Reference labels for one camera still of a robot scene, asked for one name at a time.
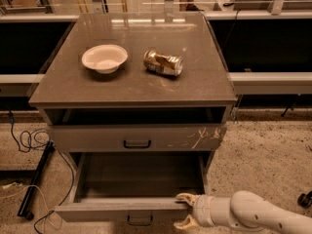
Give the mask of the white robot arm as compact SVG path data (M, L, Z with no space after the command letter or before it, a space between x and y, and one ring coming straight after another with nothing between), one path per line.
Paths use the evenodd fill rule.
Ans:
M281 209L249 191L238 191L231 197L189 193L175 197L192 208L183 221L174 223L177 229L223 226L242 232L266 228L281 234L312 234L311 217Z

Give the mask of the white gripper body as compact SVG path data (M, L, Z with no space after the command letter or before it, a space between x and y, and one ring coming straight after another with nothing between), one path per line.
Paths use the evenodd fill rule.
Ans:
M200 226L228 226L230 214L230 199L200 195L193 206L193 216Z

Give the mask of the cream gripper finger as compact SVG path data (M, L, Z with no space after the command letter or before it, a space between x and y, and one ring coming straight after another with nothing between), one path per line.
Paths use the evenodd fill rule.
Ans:
M193 207L199 196L190 193L179 193L175 196L175 198L180 202L187 203L190 207Z
M199 224L192 214L189 214L183 221L174 222L174 227L179 230L190 230L198 226Z

